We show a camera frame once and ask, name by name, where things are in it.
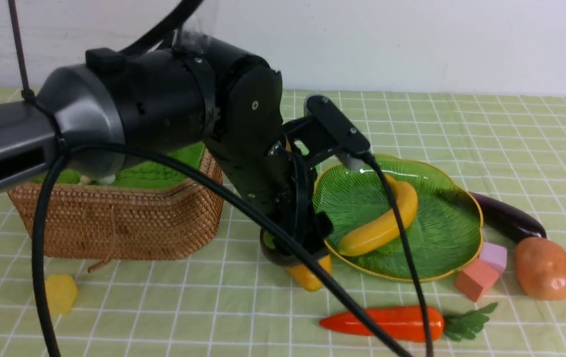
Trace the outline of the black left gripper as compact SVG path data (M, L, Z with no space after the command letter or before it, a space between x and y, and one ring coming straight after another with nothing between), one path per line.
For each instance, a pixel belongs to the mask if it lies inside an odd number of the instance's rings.
M239 195L284 229L308 253L326 253L333 225L313 208L316 165L332 154L332 143L314 119L296 119L249 133L226 130L218 162Z

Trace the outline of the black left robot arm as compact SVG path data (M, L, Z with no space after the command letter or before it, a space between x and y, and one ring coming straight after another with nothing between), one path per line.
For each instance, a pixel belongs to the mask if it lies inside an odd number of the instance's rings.
M315 172L287 148L282 77L267 61L219 39L205 54L97 48L85 58L54 70L34 99L0 104L0 191L86 144L169 154L202 143L249 206L308 253L326 251L332 224L313 213Z

